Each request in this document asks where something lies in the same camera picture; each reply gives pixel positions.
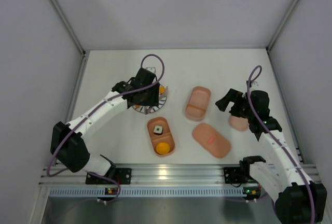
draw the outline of plastic container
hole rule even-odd
[[[199,124],[192,132],[193,138],[215,158],[225,157],[231,144],[208,124]]]
[[[208,88],[201,86],[194,87],[185,109],[187,118],[194,121],[203,120],[210,98],[211,91]]]
[[[249,128],[248,120],[245,118],[239,118],[231,115],[228,118],[228,123],[232,128],[239,132],[244,132]]]
[[[154,133],[154,128],[156,125],[159,125],[163,128],[162,134],[158,135]],[[152,146],[154,148],[154,151],[156,153],[157,156],[159,157],[164,157],[164,156],[168,156],[171,153],[174,152],[175,149],[175,142],[170,130],[170,127],[168,125],[168,122],[165,118],[163,117],[157,117],[154,119],[150,119],[147,123],[147,129],[149,132],[149,137],[152,143]],[[157,153],[157,145],[159,143],[167,143],[170,146],[170,149],[168,151],[168,153],[166,154],[159,154]]]

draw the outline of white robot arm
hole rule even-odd
[[[143,61],[149,56],[158,58],[162,64],[159,79],[155,73],[142,67]],[[53,156],[48,166],[48,175],[55,158],[72,172],[84,170],[100,176],[111,175],[110,171],[114,171],[115,165],[102,155],[90,154],[86,148],[86,141],[111,118],[133,105],[158,106],[159,81],[163,73],[162,60],[157,55],[147,55],[143,58],[141,68],[135,77],[128,82],[117,83],[104,99],[80,117],[67,124],[57,123],[53,128],[51,142]]]
[[[275,203],[282,224],[322,221],[327,191],[323,184],[314,183],[290,151],[281,126],[270,116],[268,94],[259,90],[243,94],[230,89],[216,105],[225,111],[229,102],[234,102],[231,115],[248,119],[250,131],[276,169],[275,173],[260,156],[246,157],[240,161],[240,181],[261,184]]]

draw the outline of purple cable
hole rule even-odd
[[[254,73],[256,72],[256,70],[259,69],[259,72],[258,72],[258,75],[252,79],[252,76],[254,75]],[[273,138],[273,140],[279,145],[282,147],[282,144],[281,142],[279,141],[279,139],[277,139],[271,132],[270,130],[266,127],[266,125],[263,123],[263,121],[261,120],[261,118],[259,117],[258,113],[256,112],[255,108],[254,108],[254,105],[253,105],[253,102],[251,100],[251,97],[250,97],[250,84],[251,82],[253,82],[255,79],[258,78],[258,76],[260,75],[262,71],[262,67],[261,65],[258,65],[254,68],[254,70],[251,72],[251,74],[249,75],[249,79],[247,81],[247,96],[248,96],[248,102],[249,102],[249,105],[250,105],[250,108],[251,110],[253,111],[255,117],[257,118],[258,122],[262,125],[262,127],[264,128],[264,130],[270,134],[270,136]],[[293,159],[292,155],[288,152],[288,150],[285,148],[285,147],[282,147],[283,151],[286,153],[286,155],[289,157],[290,161],[292,162],[292,164],[294,165],[294,167],[297,166],[297,163],[296,161]],[[311,189],[310,189],[310,186],[303,174],[303,172],[299,169],[299,168],[296,168],[297,172],[300,174],[303,182],[305,183],[305,186],[306,186],[306,189],[308,191],[308,195],[309,195],[309,200],[310,200],[310,208],[311,208],[311,218],[310,218],[310,224],[314,224],[315,222],[315,205],[314,205],[314,202],[313,202],[313,196],[312,196],[312,192],[311,192]]]
[[[127,95],[127,94],[131,94],[131,93],[137,93],[137,92],[140,92],[140,91],[143,91],[143,90],[146,90],[146,89],[149,89],[149,88],[151,88],[151,87],[153,87],[155,84],[157,84],[161,79],[162,79],[162,77],[164,76],[164,73],[165,73],[165,65],[164,65],[164,62],[163,62],[163,60],[159,57],[159,56],[157,56],[156,54],[148,54],[148,55],[146,55],[145,57],[143,57],[143,59],[142,59],[142,61],[141,61],[141,67],[143,67],[143,63],[144,63],[144,61],[145,61],[145,59],[146,58],[148,58],[148,57],[155,57],[155,58],[157,58],[159,61],[160,61],[160,63],[161,63],[161,66],[162,66],[162,71],[161,71],[161,75],[160,75],[160,77],[154,82],[154,83],[152,83],[152,84],[150,84],[150,85],[148,85],[148,86],[146,86],[146,87],[142,87],[142,88],[139,88],[139,89],[135,89],[135,90],[131,90],[131,91],[128,91],[128,92],[124,92],[124,93],[121,93],[121,94],[117,94],[117,95],[115,95],[115,96],[112,96],[112,97],[110,97],[109,99],[107,99],[107,101],[103,101],[102,103],[100,103],[98,106],[96,106],[89,114],[88,114],[88,117],[91,117],[99,108],[101,108],[104,104],[106,104],[108,101],[112,101],[113,99],[115,99],[115,98],[117,98],[117,97],[121,97],[121,96],[124,96],[124,95]],[[50,162],[49,162],[49,164],[47,165],[47,169],[46,169],[46,174],[47,174],[47,176],[48,177],[54,177],[54,176],[57,176],[57,175],[59,175],[60,173],[62,173],[62,172],[64,172],[64,171],[66,171],[66,170],[68,170],[68,169],[62,169],[62,170],[60,170],[60,171],[58,171],[58,172],[56,172],[56,173],[54,173],[54,174],[50,174],[50,169],[51,169],[51,167],[52,167],[52,165],[53,165],[53,163],[54,163],[54,161],[55,161],[55,159],[56,159],[56,156],[57,156],[57,154],[58,154],[58,152],[60,151],[60,149],[62,148],[62,146],[64,145],[64,143],[68,140],[68,138],[85,122],[85,121],[87,121],[88,120],[88,118],[87,117],[85,117],[85,118],[83,118],[81,121],[80,121],[80,123],[78,123],[77,124],[77,126],[75,126],[67,135],[66,135],[66,137],[61,141],[61,143],[58,145],[58,147],[56,148],[56,150],[54,151],[54,153],[53,153],[53,155],[52,155],[52,157],[51,157],[51,159],[50,159]]]
[[[128,92],[124,92],[124,93],[121,93],[121,94],[117,94],[117,95],[115,95],[115,96],[112,96],[112,97],[110,97],[110,98],[108,98],[107,99],[107,101],[103,101],[102,103],[100,103],[98,106],[96,106],[89,114],[88,114],[88,117],[91,117],[99,108],[101,108],[104,104],[106,104],[107,102],[109,102],[109,101],[112,101],[112,100],[114,100],[115,98],[117,98],[117,97],[120,97],[120,96],[124,96],[124,95],[127,95],[127,94],[131,94],[131,93],[137,93],[137,92],[140,92],[140,91],[143,91],[143,90],[146,90],[146,89],[149,89],[149,88],[151,88],[151,87],[153,87],[154,85],[156,85],[158,82],[160,82],[160,80],[163,78],[163,76],[164,76],[164,73],[165,73],[165,64],[164,64],[164,62],[163,62],[163,60],[159,57],[159,56],[157,56],[156,54],[148,54],[148,55],[146,55],[145,57],[143,57],[143,59],[142,59],[142,61],[141,61],[141,68],[143,67],[143,63],[144,63],[144,61],[145,61],[145,59],[146,58],[148,58],[148,57],[155,57],[155,58],[157,58],[159,61],[160,61],[160,63],[161,63],[161,66],[162,66],[162,71],[161,71],[161,75],[160,75],[160,77],[154,82],[154,83],[152,83],[152,84],[150,84],[150,85],[148,85],[148,86],[146,86],[146,87],[142,87],[142,88],[139,88],[139,89],[135,89],[135,90],[131,90],[131,91],[128,91]],[[59,175],[60,173],[62,173],[62,172],[64,172],[64,171],[66,171],[66,170],[68,170],[68,169],[62,169],[62,170],[60,170],[60,171],[58,171],[58,172],[56,172],[56,173],[54,173],[54,174],[50,174],[50,169],[51,169],[51,167],[52,167],[52,164],[54,163],[54,161],[55,161],[55,159],[56,159],[56,156],[57,156],[57,154],[58,154],[58,152],[59,152],[59,150],[61,149],[61,147],[64,145],[64,143],[68,140],[68,138],[85,122],[85,121],[87,121],[88,120],[88,118],[87,117],[84,117],[81,121],[80,121],[80,123],[78,123],[77,124],[77,126],[75,126],[67,135],[66,135],[66,137],[61,141],[61,143],[58,145],[58,147],[56,148],[56,150],[54,151],[54,153],[53,153],[53,155],[52,155],[52,157],[51,157],[51,159],[50,159],[50,162],[49,162],[49,164],[48,164],[48,166],[47,166],[47,169],[46,169],[46,174],[47,174],[47,176],[48,177],[54,177],[54,176],[57,176],[57,175]],[[116,181],[114,181],[114,180],[112,180],[111,178],[108,178],[108,177],[105,177],[105,176],[101,176],[101,175],[98,175],[98,174],[96,174],[96,173],[94,173],[94,172],[88,172],[90,175],[92,175],[92,176],[95,176],[95,177],[98,177],[98,178],[101,178],[101,179],[104,179],[104,180],[108,180],[109,182],[111,182],[111,183],[113,183],[114,185],[116,185],[117,187],[118,187],[118,192],[117,192],[117,194],[115,195],[115,197],[112,199],[112,200],[110,200],[110,201],[108,201],[107,203],[111,203],[111,202],[113,202],[113,201],[115,201],[118,197],[119,197],[119,195],[120,195],[120,193],[121,193],[121,186],[120,186],[120,184],[118,184]],[[80,201],[80,202],[78,202],[77,204],[75,204],[74,206],[72,206],[72,207],[70,207],[68,210],[66,210],[60,217],[58,217],[55,221],[58,221],[60,218],[62,218],[64,215],[66,215],[69,211],[71,211],[73,208],[75,208],[75,207],[77,207],[79,204],[81,204],[81,203],[83,203],[83,202],[87,202],[87,201],[91,201],[91,200],[93,200],[93,199],[91,199],[91,198],[89,198],[89,199],[84,199],[84,200],[82,200],[82,201]]]

